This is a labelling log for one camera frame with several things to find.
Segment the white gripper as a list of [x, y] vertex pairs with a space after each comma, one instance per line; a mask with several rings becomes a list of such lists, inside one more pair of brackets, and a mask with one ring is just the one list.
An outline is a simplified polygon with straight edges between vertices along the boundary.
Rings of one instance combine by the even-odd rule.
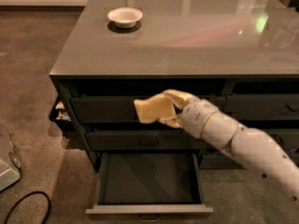
[[174, 107], [182, 110], [180, 115], [161, 118], [159, 122], [175, 129], [183, 128], [184, 131], [195, 138], [200, 138], [207, 120], [219, 111], [208, 100], [199, 99], [191, 93], [177, 90], [164, 91], [164, 109]]

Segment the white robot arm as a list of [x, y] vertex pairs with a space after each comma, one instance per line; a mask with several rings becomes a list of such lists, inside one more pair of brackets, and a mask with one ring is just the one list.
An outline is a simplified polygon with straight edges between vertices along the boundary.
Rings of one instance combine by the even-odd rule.
[[269, 134], [241, 124], [190, 93], [166, 90], [164, 97], [181, 111], [165, 124], [177, 122], [192, 137], [204, 140], [299, 203], [299, 168]]

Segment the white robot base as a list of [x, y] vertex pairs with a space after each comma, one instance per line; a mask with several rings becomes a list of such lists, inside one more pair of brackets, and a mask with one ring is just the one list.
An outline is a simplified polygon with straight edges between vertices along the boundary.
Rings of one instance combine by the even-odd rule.
[[7, 126], [0, 122], [0, 191], [21, 178], [21, 162], [14, 152]]

